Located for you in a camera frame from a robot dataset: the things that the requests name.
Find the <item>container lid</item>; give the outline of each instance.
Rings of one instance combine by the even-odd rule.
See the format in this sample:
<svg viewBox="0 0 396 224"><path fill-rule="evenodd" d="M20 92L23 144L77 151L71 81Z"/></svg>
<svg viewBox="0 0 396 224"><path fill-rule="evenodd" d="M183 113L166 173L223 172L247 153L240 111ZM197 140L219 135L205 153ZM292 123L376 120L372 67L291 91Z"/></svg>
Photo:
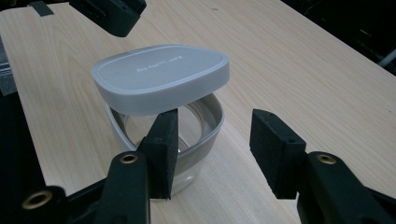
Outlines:
<svg viewBox="0 0 396 224"><path fill-rule="evenodd" d="M227 83L229 74L225 54L180 45L132 50L92 68L107 104L132 116L159 114L196 101Z"/></svg>

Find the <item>clear plastic container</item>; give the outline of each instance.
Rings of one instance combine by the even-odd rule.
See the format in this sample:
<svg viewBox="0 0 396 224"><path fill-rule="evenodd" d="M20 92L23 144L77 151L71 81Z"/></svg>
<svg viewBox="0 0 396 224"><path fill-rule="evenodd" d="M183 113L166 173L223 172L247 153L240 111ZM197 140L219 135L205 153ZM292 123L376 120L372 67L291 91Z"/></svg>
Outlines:
<svg viewBox="0 0 396 224"><path fill-rule="evenodd" d="M109 106L107 114L122 150L136 150L156 118L122 115ZM179 152L172 194L186 188L198 176L223 121L221 105L212 93L178 109Z"/></svg>

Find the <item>black clamp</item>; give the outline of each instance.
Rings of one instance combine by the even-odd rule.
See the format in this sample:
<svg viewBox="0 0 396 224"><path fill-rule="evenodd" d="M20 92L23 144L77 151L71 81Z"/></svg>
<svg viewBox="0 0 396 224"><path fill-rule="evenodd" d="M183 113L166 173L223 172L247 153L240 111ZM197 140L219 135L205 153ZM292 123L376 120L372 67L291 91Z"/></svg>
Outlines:
<svg viewBox="0 0 396 224"><path fill-rule="evenodd" d="M254 109L250 150L278 199L295 199L304 224L396 223L396 200L364 187L338 157L305 153L305 141L273 113Z"/></svg>
<svg viewBox="0 0 396 224"><path fill-rule="evenodd" d="M69 4L118 37L129 34L147 6L145 0L70 0Z"/></svg>
<svg viewBox="0 0 396 224"><path fill-rule="evenodd" d="M177 162L177 110L161 113L137 151L122 152L107 178L70 196L56 186L35 190L15 223L150 223L149 199L170 199Z"/></svg>

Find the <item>wooden table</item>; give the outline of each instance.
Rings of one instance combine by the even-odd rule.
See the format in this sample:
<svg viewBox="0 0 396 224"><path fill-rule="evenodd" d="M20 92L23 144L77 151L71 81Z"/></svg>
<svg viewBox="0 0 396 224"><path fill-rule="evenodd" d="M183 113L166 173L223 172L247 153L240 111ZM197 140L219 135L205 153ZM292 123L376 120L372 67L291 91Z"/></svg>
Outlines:
<svg viewBox="0 0 396 224"><path fill-rule="evenodd" d="M215 94L226 120L200 176L152 223L299 223L252 157L253 108L279 115L307 151L341 157L361 182L396 198L396 78L278 0L148 0L125 38L67 4L0 14L0 32L48 185L67 194L106 176L119 150L92 66L126 50L185 44L225 52L231 80Z"/></svg>

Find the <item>brass screw insert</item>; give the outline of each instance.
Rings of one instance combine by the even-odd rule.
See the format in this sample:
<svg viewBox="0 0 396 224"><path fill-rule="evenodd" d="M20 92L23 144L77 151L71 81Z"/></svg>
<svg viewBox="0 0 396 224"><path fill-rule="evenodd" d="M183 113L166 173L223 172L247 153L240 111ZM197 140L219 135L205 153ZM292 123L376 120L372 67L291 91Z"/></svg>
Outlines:
<svg viewBox="0 0 396 224"><path fill-rule="evenodd" d="M136 161L137 161L137 156L131 154L125 155L120 159L120 162L124 164L134 163Z"/></svg>
<svg viewBox="0 0 396 224"><path fill-rule="evenodd" d="M49 202L52 198L52 192L49 190L41 190L30 195L23 203L22 208L26 210L36 209L47 202Z"/></svg>
<svg viewBox="0 0 396 224"><path fill-rule="evenodd" d="M337 160L335 158L333 158L332 156L329 156L329 155L325 155L325 154L317 155L317 159L318 159L318 161L321 161L323 163L330 164L330 165L334 165L337 163Z"/></svg>

